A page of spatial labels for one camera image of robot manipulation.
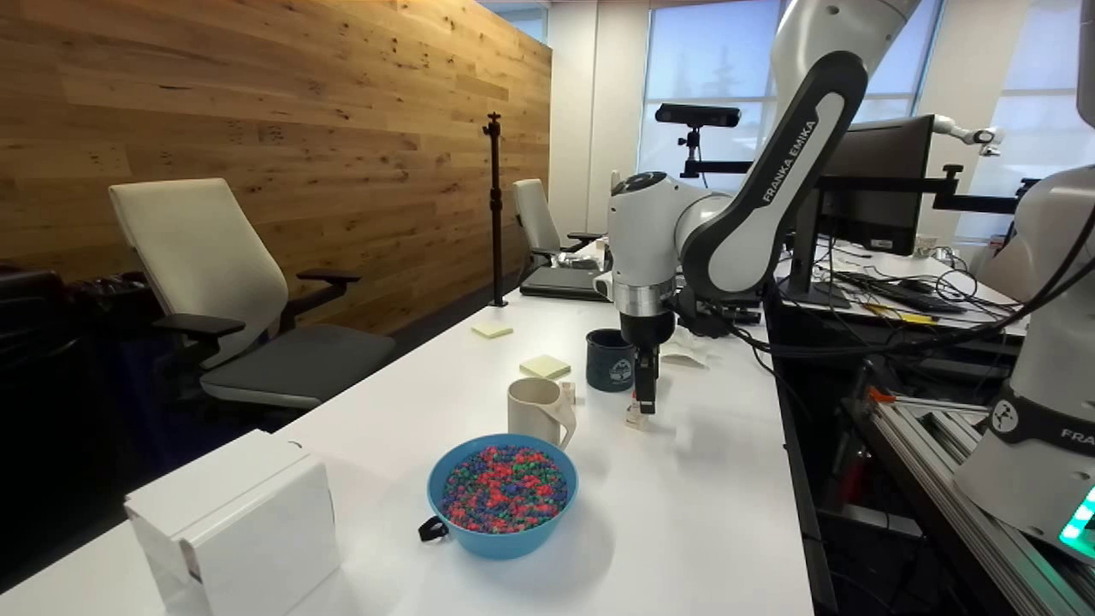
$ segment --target black cup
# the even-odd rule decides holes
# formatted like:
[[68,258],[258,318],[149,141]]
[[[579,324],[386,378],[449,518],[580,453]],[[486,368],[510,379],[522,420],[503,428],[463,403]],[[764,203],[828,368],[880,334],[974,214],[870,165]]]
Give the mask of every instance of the black cup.
[[620,330],[585,334],[585,384],[594,391],[627,391],[635,384],[635,354]]

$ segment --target white table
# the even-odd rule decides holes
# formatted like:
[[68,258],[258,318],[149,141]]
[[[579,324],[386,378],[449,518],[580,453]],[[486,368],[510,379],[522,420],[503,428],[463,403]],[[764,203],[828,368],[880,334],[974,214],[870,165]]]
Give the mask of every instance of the white table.
[[[512,324],[478,339],[471,323]],[[805,544],[769,373],[742,342],[708,342],[708,366],[662,362],[650,431],[623,420],[628,395],[585,388],[585,333],[610,306],[510,293],[284,428],[325,459],[341,570],[299,613],[812,613]],[[570,362],[579,499],[519,562],[417,544],[433,459],[503,431],[507,384],[530,355]],[[129,525],[0,597],[3,616],[161,616]]]

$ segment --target light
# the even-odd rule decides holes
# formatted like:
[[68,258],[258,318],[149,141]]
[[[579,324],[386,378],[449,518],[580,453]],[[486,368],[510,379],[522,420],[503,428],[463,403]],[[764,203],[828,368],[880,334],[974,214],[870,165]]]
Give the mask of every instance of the light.
[[1073,506],[1057,541],[1083,559],[1095,559],[1095,544],[1089,541],[1092,534],[1083,534],[1092,518],[1095,518],[1095,488],[1089,488],[1089,497]]

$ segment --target wood panel wall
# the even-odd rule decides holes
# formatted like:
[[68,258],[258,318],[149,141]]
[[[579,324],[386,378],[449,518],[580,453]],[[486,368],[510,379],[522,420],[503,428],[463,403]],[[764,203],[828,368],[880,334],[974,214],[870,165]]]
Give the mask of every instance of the wood panel wall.
[[107,185],[229,177],[291,278],[367,278],[320,318],[398,330],[490,285],[490,141],[548,176],[544,44],[475,0],[3,0],[0,265],[133,271]]

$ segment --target blue bowl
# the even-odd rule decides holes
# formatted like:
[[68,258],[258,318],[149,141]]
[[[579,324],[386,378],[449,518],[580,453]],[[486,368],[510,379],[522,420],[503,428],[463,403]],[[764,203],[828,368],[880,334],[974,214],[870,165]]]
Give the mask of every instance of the blue bowl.
[[[483,448],[490,446],[510,446],[510,448],[537,448],[544,453],[563,475],[569,483],[569,492],[563,492],[563,502],[556,506],[555,518],[548,518],[544,525],[530,528],[530,532],[519,532],[519,534],[483,534],[483,532],[467,532],[467,528],[459,528],[455,520],[446,518],[441,502],[446,502],[446,479],[451,475],[451,468],[459,462],[464,462],[467,456],[478,456]],[[471,437],[464,446],[455,446],[451,453],[446,453],[439,459],[439,465],[432,468],[432,479],[429,479],[429,497],[432,497],[432,506],[433,512],[446,520],[449,534],[471,554],[478,559],[490,559],[490,562],[503,562],[503,559],[519,559],[519,554],[530,554],[534,546],[539,546],[561,512],[576,502],[576,492],[579,492],[579,472],[576,472],[576,462],[555,448],[550,440],[539,440],[539,437],[527,437],[527,433],[486,433],[486,437]]]

